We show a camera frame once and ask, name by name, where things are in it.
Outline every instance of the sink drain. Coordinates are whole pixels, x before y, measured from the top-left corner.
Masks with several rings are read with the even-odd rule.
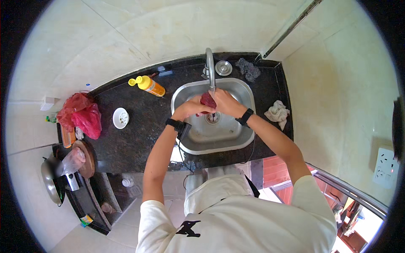
[[[222,114],[220,112],[208,113],[205,115],[205,121],[210,125],[216,125],[221,121]]]

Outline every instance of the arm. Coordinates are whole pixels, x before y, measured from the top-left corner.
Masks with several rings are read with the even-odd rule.
[[[222,89],[217,89],[213,98],[217,103],[217,111],[232,117],[240,118],[247,110]],[[303,176],[311,175],[300,149],[280,130],[257,115],[250,116],[247,124],[286,163],[292,184]]]
[[[196,96],[179,106],[172,115],[172,119],[184,121],[190,115],[207,111],[214,113],[211,107],[200,104],[201,96]],[[174,127],[167,125],[149,154],[143,174],[142,202],[157,200],[164,204],[163,179],[170,162],[170,157],[175,144],[177,132]]]

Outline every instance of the red meat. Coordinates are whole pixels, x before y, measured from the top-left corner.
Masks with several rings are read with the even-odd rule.
[[[206,106],[209,106],[211,108],[217,108],[217,103],[215,103],[215,100],[211,97],[211,95],[208,92],[205,92],[201,95],[200,103]]]

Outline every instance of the round cutting board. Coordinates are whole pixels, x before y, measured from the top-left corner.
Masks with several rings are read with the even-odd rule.
[[[94,156],[89,146],[82,140],[77,140],[73,143],[72,148],[79,147],[86,156],[86,162],[79,169],[80,174],[88,179],[94,175],[95,166],[94,166]]]

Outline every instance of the hand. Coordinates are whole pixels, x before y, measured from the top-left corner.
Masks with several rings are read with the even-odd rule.
[[[175,110],[171,118],[174,120],[184,121],[185,118],[196,113],[201,113],[204,111],[209,113],[216,112],[215,109],[201,104],[200,99],[201,96],[195,96],[189,101],[185,102]]]
[[[217,88],[212,98],[217,103],[216,110],[235,118],[241,118],[247,108],[232,97],[229,92]]]

